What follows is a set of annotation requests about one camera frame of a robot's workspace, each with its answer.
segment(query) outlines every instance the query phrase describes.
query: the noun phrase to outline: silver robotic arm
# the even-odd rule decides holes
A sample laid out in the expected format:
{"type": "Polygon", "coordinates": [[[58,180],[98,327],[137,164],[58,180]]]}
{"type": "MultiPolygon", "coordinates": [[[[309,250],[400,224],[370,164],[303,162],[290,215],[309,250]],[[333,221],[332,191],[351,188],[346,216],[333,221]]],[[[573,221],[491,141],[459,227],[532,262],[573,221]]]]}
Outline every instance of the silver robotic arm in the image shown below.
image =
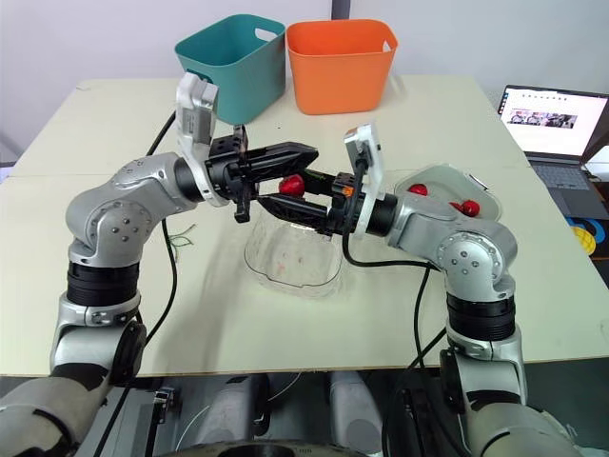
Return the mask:
{"type": "Polygon", "coordinates": [[[50,376],[0,399],[0,455],[70,455],[109,390],[137,374],[147,342],[145,326],[135,320],[139,262],[159,222],[203,201],[232,201],[235,219],[246,222],[259,182],[301,171],[317,157],[298,143],[247,150],[243,126],[212,141],[216,94],[213,85],[185,75],[176,109],[184,157],[132,161],[70,203],[66,221],[74,241],[50,376]]]}
{"type": "Polygon", "coordinates": [[[371,126],[344,138],[356,177],[323,176],[325,187],[307,181],[308,191],[332,196],[332,208],[303,209],[283,195],[259,197],[282,219],[311,225],[319,232],[365,232],[433,264],[444,277],[449,349],[441,352],[442,389],[446,403],[466,418],[474,457],[579,456],[573,445],[541,414],[528,407],[521,350],[515,322],[515,282],[508,268],[516,257],[514,235],[502,224],[462,215],[451,206],[408,192],[382,192],[381,146],[371,126]],[[365,163],[368,182],[355,198],[358,167],[365,163]],[[349,201],[357,226],[345,228],[349,201]]]}

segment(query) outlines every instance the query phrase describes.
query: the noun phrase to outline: red fruit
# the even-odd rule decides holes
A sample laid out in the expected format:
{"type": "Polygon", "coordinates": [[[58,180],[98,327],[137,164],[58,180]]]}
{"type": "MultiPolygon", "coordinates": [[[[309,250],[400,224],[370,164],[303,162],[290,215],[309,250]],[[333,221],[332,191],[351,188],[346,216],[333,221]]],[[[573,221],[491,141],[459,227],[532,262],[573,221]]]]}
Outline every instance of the red fruit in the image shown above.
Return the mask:
{"type": "Polygon", "coordinates": [[[425,184],[413,184],[408,188],[408,191],[419,195],[427,195],[427,186],[425,184]]]}
{"type": "Polygon", "coordinates": [[[279,183],[279,192],[295,197],[302,197],[305,195],[305,180],[300,174],[287,176],[279,183]]]}
{"type": "Polygon", "coordinates": [[[474,200],[465,200],[462,206],[462,213],[466,216],[476,217],[480,213],[480,204],[474,200]]]}

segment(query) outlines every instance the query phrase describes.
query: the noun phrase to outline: black cable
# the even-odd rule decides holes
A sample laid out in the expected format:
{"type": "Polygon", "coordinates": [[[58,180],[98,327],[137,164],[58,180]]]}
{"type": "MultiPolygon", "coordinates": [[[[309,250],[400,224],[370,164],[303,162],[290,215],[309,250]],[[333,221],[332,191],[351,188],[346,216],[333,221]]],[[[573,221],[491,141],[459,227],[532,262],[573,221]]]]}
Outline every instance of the black cable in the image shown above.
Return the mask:
{"type": "Polygon", "coordinates": [[[169,294],[169,299],[167,300],[167,304],[165,309],[163,310],[163,314],[157,321],[156,325],[152,328],[148,336],[146,337],[146,344],[152,339],[154,334],[157,332],[159,327],[164,323],[171,307],[173,306],[173,299],[175,298],[175,292],[178,288],[178,268],[175,265],[175,258],[173,257],[173,250],[171,250],[171,242],[169,241],[169,233],[167,231],[167,219],[163,219],[161,221],[161,226],[163,227],[163,237],[165,238],[165,246],[167,246],[167,254],[169,255],[169,263],[171,264],[171,293],[169,294]]]}
{"type": "Polygon", "coordinates": [[[171,124],[173,124],[173,121],[175,121],[175,111],[171,113],[169,118],[165,121],[165,124],[161,127],[161,131],[159,131],[159,133],[156,135],[156,138],[150,145],[150,148],[148,149],[148,152],[146,153],[146,157],[148,157],[149,155],[152,155],[154,153],[154,151],[159,147],[161,140],[163,140],[163,137],[166,135],[167,131],[171,127],[171,124]]]}
{"type": "MultiPolygon", "coordinates": [[[[165,121],[165,124],[161,127],[161,131],[159,131],[159,133],[156,135],[156,138],[150,145],[150,148],[148,149],[148,152],[146,153],[146,157],[152,155],[157,150],[157,148],[159,147],[159,144],[161,143],[161,141],[167,134],[167,131],[173,124],[173,121],[175,121],[175,111],[171,113],[171,115],[165,121]]],[[[167,304],[165,306],[165,310],[163,311],[163,314],[161,314],[161,317],[159,318],[158,322],[156,323],[156,325],[154,326],[154,328],[152,329],[152,331],[146,338],[146,344],[148,344],[148,342],[152,339],[154,334],[157,332],[159,327],[163,324],[163,322],[167,318],[167,315],[169,314],[169,310],[171,309],[171,306],[173,305],[173,299],[175,298],[175,292],[178,287],[178,270],[175,265],[175,258],[173,257],[173,251],[171,250],[171,242],[169,241],[169,233],[167,232],[167,222],[165,219],[163,219],[163,221],[161,222],[161,225],[163,226],[163,236],[165,238],[167,252],[169,253],[169,262],[171,264],[171,275],[172,275],[171,293],[169,294],[169,299],[167,300],[167,304]]],[[[135,319],[140,324],[143,324],[142,315],[140,314],[140,311],[138,311],[137,314],[135,315],[135,319]]],[[[112,415],[110,416],[110,420],[108,421],[108,424],[106,425],[106,428],[104,429],[104,433],[102,434],[102,437],[100,438],[100,441],[97,444],[97,448],[95,449],[95,453],[93,454],[93,457],[99,457],[102,454],[102,451],[104,450],[104,446],[106,445],[106,441],[108,440],[110,432],[112,431],[112,428],[114,427],[114,423],[116,422],[116,419],[118,418],[118,415],[121,412],[121,409],[123,408],[123,404],[125,403],[125,401],[127,399],[127,395],[129,394],[130,390],[131,390],[131,387],[129,387],[129,386],[125,387],[125,390],[123,390],[123,394],[121,395],[121,398],[119,399],[118,403],[116,404],[116,407],[114,408],[114,411],[112,412],[112,415]]]]}
{"type": "Polygon", "coordinates": [[[102,434],[102,437],[100,438],[99,443],[97,444],[97,448],[95,449],[95,453],[93,454],[93,457],[100,457],[102,455],[102,451],[104,450],[106,441],[108,440],[110,432],[112,431],[112,426],[116,422],[116,419],[118,418],[118,414],[119,414],[119,412],[121,412],[121,409],[123,408],[123,403],[127,399],[127,395],[129,394],[130,390],[131,390],[131,387],[125,387],[125,389],[123,390],[123,393],[121,394],[121,398],[119,398],[118,403],[116,404],[116,407],[114,408],[114,411],[112,412],[112,415],[110,416],[108,425],[106,426],[106,429],[104,430],[104,433],[102,434]]]}
{"type": "Polygon", "coordinates": [[[415,347],[417,348],[417,356],[419,358],[419,365],[421,366],[421,374],[422,374],[422,385],[425,390],[425,394],[427,396],[427,401],[429,402],[429,409],[431,409],[431,414],[436,420],[436,423],[440,427],[444,438],[448,444],[455,449],[455,452],[460,457],[470,457],[470,454],[462,448],[462,446],[455,440],[453,435],[451,435],[448,428],[446,428],[446,424],[440,417],[438,409],[436,408],[436,403],[431,395],[430,382],[431,378],[429,373],[427,372],[427,367],[423,361],[423,353],[421,350],[421,337],[419,335],[419,310],[421,308],[421,300],[423,292],[425,291],[425,285],[427,284],[427,279],[429,278],[429,268],[425,269],[425,274],[422,277],[421,286],[419,287],[419,293],[417,294],[417,302],[415,303],[415,317],[414,317],[414,334],[415,334],[415,347]]]}
{"type": "Polygon", "coordinates": [[[381,442],[383,444],[383,456],[384,457],[390,457],[391,452],[389,450],[389,446],[387,443],[387,437],[389,434],[389,421],[391,420],[391,411],[393,411],[393,409],[391,408],[391,406],[394,404],[394,402],[396,401],[396,399],[398,398],[398,395],[400,394],[400,391],[402,390],[405,381],[408,379],[408,377],[414,372],[414,368],[415,366],[419,363],[419,361],[429,353],[429,351],[431,349],[433,349],[444,337],[444,335],[446,334],[446,328],[443,328],[442,330],[440,330],[438,332],[438,334],[434,337],[433,340],[431,340],[431,342],[425,347],[425,349],[422,350],[421,355],[417,355],[417,357],[415,357],[415,360],[413,360],[410,365],[408,366],[408,368],[406,368],[402,374],[400,375],[400,377],[398,378],[398,380],[396,381],[396,386],[393,389],[393,393],[391,394],[390,400],[389,400],[389,406],[387,407],[387,410],[384,413],[384,417],[383,417],[383,427],[381,429],[381,442]]]}
{"type": "Polygon", "coordinates": [[[375,267],[393,267],[393,266],[407,266],[407,267],[421,267],[421,268],[431,268],[437,270],[436,267],[432,266],[427,262],[420,262],[417,260],[383,260],[378,262],[361,262],[359,260],[354,259],[349,252],[349,236],[351,234],[351,229],[353,227],[353,219],[355,217],[355,210],[357,207],[358,195],[362,191],[362,181],[365,171],[367,169],[366,162],[364,160],[359,160],[356,162],[355,166],[355,186],[353,189],[353,196],[349,199],[349,203],[347,204],[347,213],[344,219],[343,226],[343,257],[346,261],[354,265],[355,267],[363,267],[363,268],[375,268],[375,267]]]}

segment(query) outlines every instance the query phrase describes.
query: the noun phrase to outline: transparent bowl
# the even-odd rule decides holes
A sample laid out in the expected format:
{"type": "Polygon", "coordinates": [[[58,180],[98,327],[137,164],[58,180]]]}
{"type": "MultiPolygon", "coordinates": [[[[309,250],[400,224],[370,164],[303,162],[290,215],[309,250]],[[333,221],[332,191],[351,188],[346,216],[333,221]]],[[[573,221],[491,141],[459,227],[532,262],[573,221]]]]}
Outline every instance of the transparent bowl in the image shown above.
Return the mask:
{"type": "Polygon", "coordinates": [[[244,258],[263,286],[321,298],[338,287],[343,254],[338,237],[320,235],[262,211],[247,239],[244,258]]]}
{"type": "Polygon", "coordinates": [[[495,195],[477,178],[448,164],[432,165],[402,179],[394,192],[404,195],[413,184],[425,184],[428,197],[439,202],[462,203],[476,200],[480,204],[479,219],[499,221],[501,204],[495,195]]]}

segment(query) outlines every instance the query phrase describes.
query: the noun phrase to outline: white wall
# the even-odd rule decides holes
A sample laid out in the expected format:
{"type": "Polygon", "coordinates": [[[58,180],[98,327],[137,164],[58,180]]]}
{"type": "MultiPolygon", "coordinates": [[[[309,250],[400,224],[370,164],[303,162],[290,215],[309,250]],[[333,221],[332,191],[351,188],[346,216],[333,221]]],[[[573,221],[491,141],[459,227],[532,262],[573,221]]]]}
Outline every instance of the white wall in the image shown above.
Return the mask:
{"type": "Polygon", "coordinates": [[[20,154],[79,81],[179,77],[178,41],[239,12],[289,25],[331,0],[0,0],[0,162],[20,154]]]}
{"type": "Polygon", "coordinates": [[[352,0],[400,41],[396,73],[473,75],[496,107],[507,84],[609,92],[607,0],[352,0]]]}

